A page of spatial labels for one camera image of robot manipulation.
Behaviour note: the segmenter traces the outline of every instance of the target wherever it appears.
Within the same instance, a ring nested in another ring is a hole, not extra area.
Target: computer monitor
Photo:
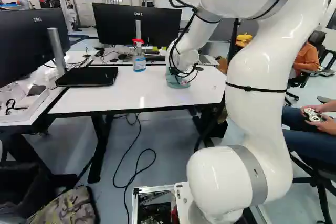
[[[54,58],[49,27],[58,29],[63,52],[70,49],[61,9],[0,11],[0,88]]]
[[[135,21],[141,20],[141,38],[152,46],[168,46],[179,35],[181,10],[92,3],[99,41],[131,45],[137,37]]]

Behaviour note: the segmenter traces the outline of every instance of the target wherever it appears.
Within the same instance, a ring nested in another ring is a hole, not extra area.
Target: game controller
[[[307,115],[308,120],[310,122],[316,122],[316,123],[323,123],[323,122],[325,122],[325,119],[321,116],[321,114],[317,113],[314,109],[312,109],[312,108],[305,108],[303,111]]]

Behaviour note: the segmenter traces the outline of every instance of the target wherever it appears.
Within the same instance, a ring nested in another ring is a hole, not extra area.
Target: spray bottle
[[[144,44],[142,39],[133,39],[133,42],[137,44],[135,55],[133,56],[133,70],[135,72],[141,72],[146,70],[146,58],[142,54],[141,45]]]

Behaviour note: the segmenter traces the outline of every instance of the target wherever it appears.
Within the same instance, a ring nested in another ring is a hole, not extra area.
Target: gray floor
[[[336,98],[336,77],[310,78],[305,88],[291,89],[300,95],[295,106],[318,104],[316,95]],[[125,184],[133,175],[139,153],[152,148],[157,152],[156,162],[140,174],[133,184],[135,186],[157,186],[186,181],[186,163],[193,152],[198,137],[195,126],[187,111],[169,111],[142,113],[139,116],[142,133],[134,148],[126,156],[116,182]],[[113,122],[107,147],[101,182],[91,185],[97,201],[101,223],[126,223],[127,216],[123,206],[123,189],[115,189],[112,177],[117,164],[128,146],[136,137],[139,126],[130,126],[125,119]],[[56,174],[79,173],[94,153],[96,135],[88,117],[57,119],[49,129],[50,136],[29,136],[35,150],[48,167]],[[229,120],[229,128],[223,140],[216,144],[227,145],[239,143],[242,132]],[[141,166],[151,162],[153,156],[143,156]],[[306,176],[294,166],[295,176]],[[87,174],[81,180],[86,184]],[[331,214],[336,220],[336,198],[328,194]],[[131,209],[131,189],[127,193],[128,208]],[[317,191],[309,185],[293,185],[280,200],[263,206],[273,224],[297,223],[313,224],[322,219]]]

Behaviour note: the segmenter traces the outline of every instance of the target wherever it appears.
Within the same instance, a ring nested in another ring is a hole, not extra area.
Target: hand
[[[304,107],[301,107],[301,108],[300,108],[301,115],[304,116],[304,117],[307,117],[307,115],[306,115],[305,112],[303,111],[305,108],[312,108],[312,109],[314,109],[317,113],[324,112],[324,111],[321,111],[321,110],[322,110],[321,105],[309,105],[309,106],[304,106]]]
[[[333,120],[333,118],[320,114],[324,119],[326,119],[323,123],[316,123],[316,122],[310,122],[306,121],[306,123],[316,126],[319,131],[326,132],[330,135],[336,136],[336,122]]]

